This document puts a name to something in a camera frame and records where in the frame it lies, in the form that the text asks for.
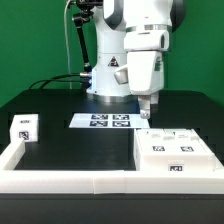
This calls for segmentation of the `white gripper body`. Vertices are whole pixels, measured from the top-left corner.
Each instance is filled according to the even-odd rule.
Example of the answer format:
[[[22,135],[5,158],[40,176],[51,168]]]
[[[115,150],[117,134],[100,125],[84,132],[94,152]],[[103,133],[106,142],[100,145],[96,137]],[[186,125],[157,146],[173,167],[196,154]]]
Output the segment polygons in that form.
[[[164,87],[163,53],[169,49],[169,32],[128,32],[124,39],[127,70],[133,95],[151,95]]]

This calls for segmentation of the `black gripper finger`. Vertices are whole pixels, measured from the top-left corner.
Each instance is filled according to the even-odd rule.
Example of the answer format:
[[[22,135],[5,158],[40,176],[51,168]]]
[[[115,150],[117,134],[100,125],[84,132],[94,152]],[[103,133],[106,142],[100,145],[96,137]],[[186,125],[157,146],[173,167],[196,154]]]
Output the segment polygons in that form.
[[[142,119],[149,119],[152,113],[158,111],[159,95],[142,95],[138,97],[138,103],[140,108],[140,117]]]

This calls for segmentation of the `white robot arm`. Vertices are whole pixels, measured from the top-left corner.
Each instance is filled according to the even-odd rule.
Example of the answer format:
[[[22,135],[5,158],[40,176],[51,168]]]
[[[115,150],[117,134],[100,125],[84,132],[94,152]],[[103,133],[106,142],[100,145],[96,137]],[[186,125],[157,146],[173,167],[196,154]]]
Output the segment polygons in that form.
[[[93,12],[97,63],[88,95],[103,102],[136,96],[148,119],[164,87],[163,54],[185,18],[185,0],[102,0]]]

